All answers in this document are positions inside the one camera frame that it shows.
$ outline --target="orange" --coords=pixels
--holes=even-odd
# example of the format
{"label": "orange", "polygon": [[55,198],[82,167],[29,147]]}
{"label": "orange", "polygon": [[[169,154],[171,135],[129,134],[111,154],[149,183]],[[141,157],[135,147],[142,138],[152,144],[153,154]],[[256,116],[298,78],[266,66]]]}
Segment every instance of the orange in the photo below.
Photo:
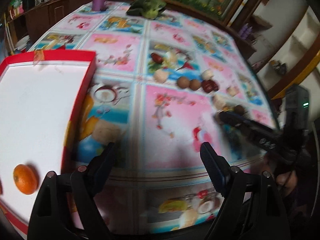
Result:
{"label": "orange", "polygon": [[38,187],[36,175],[31,168],[23,164],[14,168],[13,179],[18,190],[26,195],[34,193]]}

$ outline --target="printed tablecloth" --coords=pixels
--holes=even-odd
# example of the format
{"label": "printed tablecloth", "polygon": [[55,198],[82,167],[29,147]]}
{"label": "printed tablecloth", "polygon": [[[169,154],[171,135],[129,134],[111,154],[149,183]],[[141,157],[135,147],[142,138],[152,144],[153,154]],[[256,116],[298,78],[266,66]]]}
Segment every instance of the printed tablecloth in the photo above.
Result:
{"label": "printed tablecloth", "polygon": [[[201,80],[210,69],[220,100],[242,105],[249,117],[270,127],[275,121],[231,36],[179,12],[166,10],[151,21],[126,16],[128,8],[108,2],[107,11],[93,12],[91,4],[83,5],[30,50],[56,40],[54,49],[97,52],[98,69],[84,102],[73,160],[87,164],[109,141],[117,141],[116,165],[95,197],[109,229],[144,234],[185,228],[212,219],[223,201],[200,159],[202,142],[246,172],[262,153],[241,137],[226,136],[228,128],[222,130],[212,118],[217,112],[213,94],[181,90],[176,80]],[[162,64],[151,53],[161,55]],[[159,68],[170,73],[164,84],[153,80]]]}

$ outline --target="yellow strip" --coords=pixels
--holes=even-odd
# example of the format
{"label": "yellow strip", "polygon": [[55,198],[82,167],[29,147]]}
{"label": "yellow strip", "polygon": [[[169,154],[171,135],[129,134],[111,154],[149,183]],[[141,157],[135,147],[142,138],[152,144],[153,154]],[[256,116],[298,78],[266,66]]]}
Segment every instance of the yellow strip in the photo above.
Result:
{"label": "yellow strip", "polygon": [[289,85],[287,85],[283,90],[281,90],[276,96],[274,96],[272,99],[276,98],[283,98],[285,95],[285,91],[288,87],[290,87],[292,84],[300,84],[302,81],[305,80],[305,78],[314,70],[314,68],[319,64],[320,62],[320,50],[318,51],[317,55],[311,60],[311,62],[305,67],[304,70],[300,72],[300,74],[290,82]]}

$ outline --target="table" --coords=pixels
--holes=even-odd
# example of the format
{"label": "table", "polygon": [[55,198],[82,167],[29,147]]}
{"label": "table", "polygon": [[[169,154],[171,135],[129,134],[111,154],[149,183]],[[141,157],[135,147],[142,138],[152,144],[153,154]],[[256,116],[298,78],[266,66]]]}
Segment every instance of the table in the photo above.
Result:
{"label": "table", "polygon": [[[202,223],[217,215],[223,198],[202,164],[201,143],[210,142],[246,172],[262,157],[244,140],[232,140],[232,131],[213,120],[219,103],[240,104],[248,117],[275,128],[272,111],[227,33],[176,11],[166,10],[151,21],[126,16],[128,8],[124,2],[108,2],[107,11],[93,12],[91,4],[83,5],[30,50],[57,40],[54,49],[97,52],[98,69],[83,105],[72,159],[76,165],[87,164],[116,141],[116,165],[95,198],[109,229],[144,234]],[[151,53],[163,57],[162,65]],[[153,79],[161,67],[170,73],[164,84]],[[180,76],[200,80],[207,69],[220,88],[214,94],[217,102],[213,94],[176,86]],[[81,227],[75,206],[72,215]]]}

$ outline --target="silver bolt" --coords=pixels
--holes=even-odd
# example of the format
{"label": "silver bolt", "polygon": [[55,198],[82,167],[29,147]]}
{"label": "silver bolt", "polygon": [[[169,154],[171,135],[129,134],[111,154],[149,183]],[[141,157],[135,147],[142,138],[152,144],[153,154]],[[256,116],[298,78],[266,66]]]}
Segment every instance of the silver bolt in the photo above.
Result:
{"label": "silver bolt", "polygon": [[235,173],[240,171],[240,169],[237,166],[231,166],[231,170]]}
{"label": "silver bolt", "polygon": [[54,176],[54,174],[55,174],[54,171],[49,171],[47,173],[47,177],[52,178]]}
{"label": "silver bolt", "polygon": [[267,178],[270,178],[271,177],[271,174],[269,171],[264,171],[263,173],[263,176],[267,177]]}
{"label": "silver bolt", "polygon": [[87,170],[87,166],[82,165],[82,166],[79,166],[79,167],[78,167],[78,171],[79,171],[79,172],[84,172],[84,171],[86,171],[86,170]]}

